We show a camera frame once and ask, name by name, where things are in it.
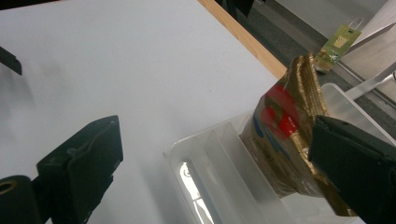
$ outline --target black plastic part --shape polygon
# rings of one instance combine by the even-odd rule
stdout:
[[[396,223],[395,147],[345,121],[317,116],[308,159],[366,223]]]
[[[123,160],[117,116],[94,121],[37,164],[54,224],[86,223]]]
[[[28,177],[14,175],[0,180],[0,223],[43,223]]]
[[[19,75],[22,75],[22,65],[20,61],[17,60],[17,57],[2,47],[0,47],[0,63],[7,66]]]

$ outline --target brown chip bag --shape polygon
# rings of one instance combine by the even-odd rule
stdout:
[[[307,158],[316,115],[327,110],[314,57],[308,54],[294,59],[260,99],[241,138],[279,197],[294,192],[325,196],[337,215],[347,216],[335,189]]]

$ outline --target floor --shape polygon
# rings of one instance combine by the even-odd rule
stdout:
[[[227,8],[225,2],[223,1],[222,6]],[[265,3],[262,0],[255,0],[247,18],[239,12],[237,17],[238,22],[285,66],[289,66],[294,57],[298,55],[306,54],[308,51],[317,53],[327,41],[327,38],[274,0],[266,0]],[[364,70],[361,64],[355,64],[352,63],[353,66]],[[352,70],[352,73],[355,72],[353,68],[348,66],[347,68]],[[349,72],[343,66],[336,65],[329,74],[319,75],[318,80],[321,85],[331,82],[343,91],[347,91],[361,83]],[[396,139],[396,104],[394,100],[381,93],[369,92],[355,102],[390,136]]]

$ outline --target table surface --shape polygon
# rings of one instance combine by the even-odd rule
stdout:
[[[90,223],[188,223],[163,161],[174,142],[253,109],[276,78],[195,0],[69,0],[0,11],[0,176],[89,122],[120,116],[124,162]]]

